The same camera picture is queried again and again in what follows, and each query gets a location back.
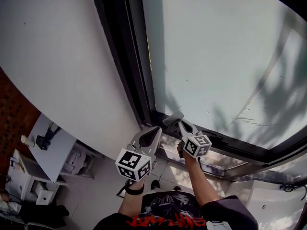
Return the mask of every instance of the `tiled floor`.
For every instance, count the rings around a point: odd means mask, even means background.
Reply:
[[[159,180],[164,190],[172,190],[179,185],[183,191],[193,193],[189,174],[184,167],[157,158],[158,164],[146,178],[145,192],[150,191],[152,180]],[[126,179],[119,175],[115,163],[109,158],[96,160],[93,167],[95,179],[65,177],[70,184],[62,187],[57,194],[57,203],[70,212],[66,218],[68,230],[92,230],[104,217],[116,213],[122,198],[116,193]],[[209,178],[210,183],[221,197],[229,187],[229,182]]]

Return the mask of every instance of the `white table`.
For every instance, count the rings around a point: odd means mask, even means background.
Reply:
[[[28,138],[35,142],[38,135],[44,137],[50,123],[52,121],[41,114]],[[51,181],[55,182],[57,180],[76,140],[75,137],[61,129],[52,139],[48,150],[41,150],[36,144],[34,147],[29,148]]]
[[[62,178],[59,178],[54,183],[50,181],[36,161],[23,156],[18,150],[15,150],[13,157],[20,163],[21,168],[9,168],[8,176],[11,177],[11,181],[6,183],[5,189],[21,200],[29,200],[31,188],[35,181],[44,182],[53,187],[53,195],[50,202],[52,202],[60,185],[68,185]]]

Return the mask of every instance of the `black window frame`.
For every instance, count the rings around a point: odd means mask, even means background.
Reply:
[[[280,0],[307,21],[307,0]],[[136,120],[141,128],[160,126],[167,132],[163,119],[167,115],[156,111],[154,86],[147,44],[142,0],[94,0],[110,46],[115,65]],[[307,127],[268,150],[198,126],[213,143],[212,150],[248,163],[231,168],[216,176],[237,178],[275,167],[307,152]]]

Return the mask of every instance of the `white wall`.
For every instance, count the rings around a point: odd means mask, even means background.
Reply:
[[[93,0],[0,0],[0,66],[49,119],[112,159],[139,131]]]
[[[278,0],[143,5],[158,111],[180,110],[197,125],[266,149],[307,124],[306,23],[287,6]]]

